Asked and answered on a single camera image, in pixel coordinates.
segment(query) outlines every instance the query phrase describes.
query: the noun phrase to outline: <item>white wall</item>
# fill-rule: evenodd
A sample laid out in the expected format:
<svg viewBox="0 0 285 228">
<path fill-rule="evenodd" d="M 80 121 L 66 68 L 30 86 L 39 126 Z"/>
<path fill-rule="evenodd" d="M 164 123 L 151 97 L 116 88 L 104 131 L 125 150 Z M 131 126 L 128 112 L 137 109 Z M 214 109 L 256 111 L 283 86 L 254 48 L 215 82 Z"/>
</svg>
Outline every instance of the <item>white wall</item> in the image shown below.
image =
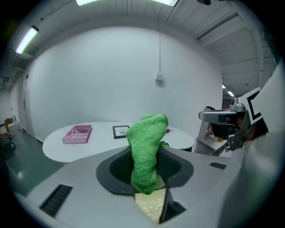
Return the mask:
<svg viewBox="0 0 285 228">
<path fill-rule="evenodd" d="M 23 97 L 23 87 L 25 81 L 26 73 L 20 75 L 11 90 L 11 107 L 13 108 L 12 115 L 16 116 L 21 128 L 26 129 L 25 125 L 25 115 L 24 115 L 24 97 Z"/>
<path fill-rule="evenodd" d="M 154 80 L 159 65 L 159 33 L 153 30 L 157 25 L 140 22 L 134 27 L 130 24 L 138 22 L 128 21 L 127 27 L 112 27 L 117 22 L 104 22 L 105 28 L 91 23 L 73 28 L 40 51 L 29 72 L 37 138 L 45 140 L 66 125 L 131 122 L 155 113 L 166 114 L 170 126 L 197 137 L 198 113 L 207 105 L 221 108 L 218 60 L 196 40 L 161 27 L 161 85 Z"/>
<path fill-rule="evenodd" d="M 5 119 L 11 117 L 11 93 L 0 90 L 0 124 L 4 124 Z"/>
</svg>

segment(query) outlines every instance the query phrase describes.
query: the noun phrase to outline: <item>dark floor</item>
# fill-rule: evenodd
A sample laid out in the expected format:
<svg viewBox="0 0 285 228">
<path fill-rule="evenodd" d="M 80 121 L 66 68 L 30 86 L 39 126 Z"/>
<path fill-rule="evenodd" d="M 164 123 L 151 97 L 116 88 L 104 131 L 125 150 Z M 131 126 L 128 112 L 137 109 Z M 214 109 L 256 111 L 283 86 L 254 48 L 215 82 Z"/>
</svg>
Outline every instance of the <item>dark floor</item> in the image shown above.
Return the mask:
<svg viewBox="0 0 285 228">
<path fill-rule="evenodd" d="M 24 131 L 19 131 L 13 142 L 15 154 L 6 162 L 14 191 L 26 196 L 41 181 L 63 167 L 63 163 L 46 157 L 42 145 Z"/>
</svg>

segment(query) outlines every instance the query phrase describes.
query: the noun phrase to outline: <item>green towel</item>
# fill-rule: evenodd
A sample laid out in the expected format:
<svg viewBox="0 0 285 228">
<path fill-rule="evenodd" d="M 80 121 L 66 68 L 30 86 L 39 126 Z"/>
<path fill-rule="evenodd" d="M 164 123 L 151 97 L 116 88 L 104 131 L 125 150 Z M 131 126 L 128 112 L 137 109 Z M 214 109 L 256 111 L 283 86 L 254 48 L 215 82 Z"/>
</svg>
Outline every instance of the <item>green towel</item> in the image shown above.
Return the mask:
<svg viewBox="0 0 285 228">
<path fill-rule="evenodd" d="M 146 195 L 153 193 L 159 184 L 159 175 L 155 168 L 156 153 L 167 126 L 168 119 L 165 115 L 146 115 L 126 134 L 134 161 L 131 184 Z"/>
</svg>

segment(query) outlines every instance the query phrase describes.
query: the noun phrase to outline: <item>black grille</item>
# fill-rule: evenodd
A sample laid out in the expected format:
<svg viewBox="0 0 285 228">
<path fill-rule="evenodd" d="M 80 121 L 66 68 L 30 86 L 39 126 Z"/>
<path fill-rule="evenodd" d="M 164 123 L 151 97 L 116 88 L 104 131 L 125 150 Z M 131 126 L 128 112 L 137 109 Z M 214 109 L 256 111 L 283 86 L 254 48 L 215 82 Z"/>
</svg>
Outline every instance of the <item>black grille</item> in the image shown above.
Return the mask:
<svg viewBox="0 0 285 228">
<path fill-rule="evenodd" d="M 221 164 L 221 163 L 217 163 L 217 162 L 211 163 L 210 166 L 213 166 L 213 167 L 218 168 L 218 169 L 225 169 L 227 167 L 225 164 Z"/>
<path fill-rule="evenodd" d="M 41 205 L 40 209 L 43 210 L 48 215 L 54 217 L 58 210 L 61 208 L 63 202 L 69 195 L 72 187 L 66 185 L 59 185 L 52 194 L 47 198 L 47 200 Z"/>
<path fill-rule="evenodd" d="M 181 170 L 181 164 L 165 153 L 158 151 L 156 158 L 156 169 L 164 181 Z"/>
<path fill-rule="evenodd" d="M 130 184 L 133 168 L 134 161 L 129 151 L 111 163 L 110 173 L 118 180 Z"/>
</svg>

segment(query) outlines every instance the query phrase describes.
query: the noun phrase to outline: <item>fluorescent light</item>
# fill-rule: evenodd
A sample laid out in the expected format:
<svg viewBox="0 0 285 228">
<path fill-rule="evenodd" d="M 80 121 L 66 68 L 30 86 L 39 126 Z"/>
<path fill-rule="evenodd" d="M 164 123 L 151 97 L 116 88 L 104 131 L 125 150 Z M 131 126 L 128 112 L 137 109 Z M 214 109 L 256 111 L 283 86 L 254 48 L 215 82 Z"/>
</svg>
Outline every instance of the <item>fluorescent light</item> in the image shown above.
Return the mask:
<svg viewBox="0 0 285 228">
<path fill-rule="evenodd" d="M 234 97 L 235 95 L 232 94 L 231 91 L 228 91 L 228 94 L 231 95 L 232 97 Z"/>
<path fill-rule="evenodd" d="M 29 44 L 29 42 L 33 39 L 33 37 L 37 34 L 39 29 L 36 26 L 32 26 L 30 30 L 26 33 L 24 38 L 22 39 L 21 43 L 19 44 L 16 52 L 19 54 L 22 54 L 26 46 Z"/>
<path fill-rule="evenodd" d="M 76 3 L 77 5 L 85 5 L 87 3 L 90 3 L 90 2 L 95 2 L 95 1 L 98 1 L 98 0 L 76 0 Z"/>
<path fill-rule="evenodd" d="M 155 2 L 160 2 L 169 6 L 175 6 L 178 0 L 153 0 Z"/>
</svg>

